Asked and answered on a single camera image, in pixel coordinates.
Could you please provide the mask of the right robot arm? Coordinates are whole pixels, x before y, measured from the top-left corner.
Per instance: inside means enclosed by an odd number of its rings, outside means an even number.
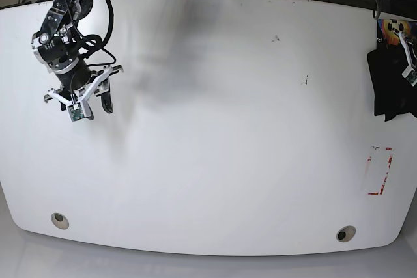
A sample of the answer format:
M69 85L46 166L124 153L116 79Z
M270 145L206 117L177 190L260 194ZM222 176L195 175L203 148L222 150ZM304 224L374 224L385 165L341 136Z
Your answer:
M47 91L44 101L58 101L72 122L94 118L91 96L101 99L106 113L113 113L110 77L122 72L123 67L114 57L107 63L86 63L98 51L112 55L106 46L113 32L114 10L110 0L104 1L109 13L105 36L83 35L78 29L79 21L90 13L93 0L53 0L40 30L31 39L35 57L60 82L59 88Z

